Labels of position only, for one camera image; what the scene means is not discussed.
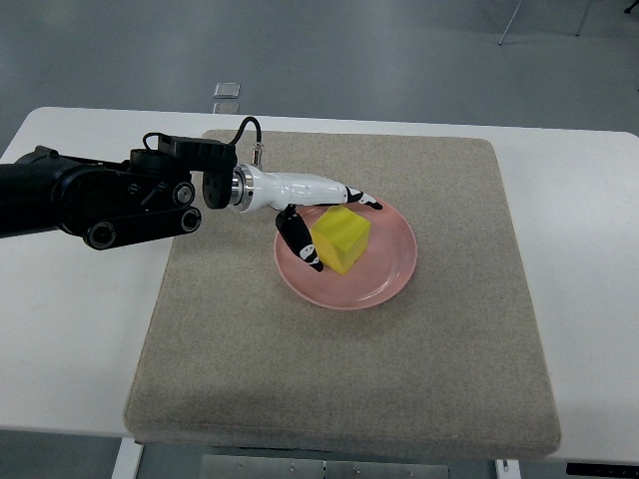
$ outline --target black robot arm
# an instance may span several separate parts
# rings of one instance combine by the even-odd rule
[[[158,149],[147,138],[158,137]],[[0,165],[0,238],[60,229],[95,249],[195,231],[191,172],[204,172],[209,208],[231,197],[235,144],[149,134],[145,149],[122,163],[64,157],[37,147],[13,165]]]

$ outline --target yellow sponge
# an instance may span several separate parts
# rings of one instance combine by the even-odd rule
[[[311,227],[319,259],[339,274],[346,274],[366,251],[370,221],[342,205],[330,207]]]

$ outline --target beige mat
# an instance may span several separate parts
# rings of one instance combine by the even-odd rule
[[[136,439],[397,460],[556,450],[556,410],[491,145],[274,132],[264,144],[266,171],[326,176],[398,208],[417,238],[415,274],[380,306],[321,308],[278,274],[276,212],[199,202],[203,225],[174,240],[125,411]],[[240,142],[240,162],[251,145]]]

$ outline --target cable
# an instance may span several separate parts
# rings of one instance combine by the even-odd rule
[[[240,137],[242,136],[242,133],[244,132],[244,128],[246,128],[249,123],[253,123],[256,126],[257,143],[262,142],[262,128],[260,127],[260,122],[258,122],[258,119],[255,117],[246,117],[242,120],[242,123],[240,124],[240,127],[238,128],[238,132],[236,133],[235,137],[229,142],[229,145],[235,145],[240,140]]]
[[[162,133],[153,132],[153,133],[147,133],[144,137],[142,137],[142,143],[144,143],[144,148],[147,149],[147,152],[151,151],[151,147],[149,147],[149,144],[147,143],[147,139],[151,137],[160,137],[160,136],[162,136]]]

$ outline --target gray floor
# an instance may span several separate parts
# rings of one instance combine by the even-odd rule
[[[516,0],[0,0],[0,152],[38,107],[211,112],[218,82],[242,84],[241,114],[639,134],[630,3],[596,0],[576,37],[587,0],[528,0],[499,47]],[[98,443],[1,433],[0,477],[110,471]]]

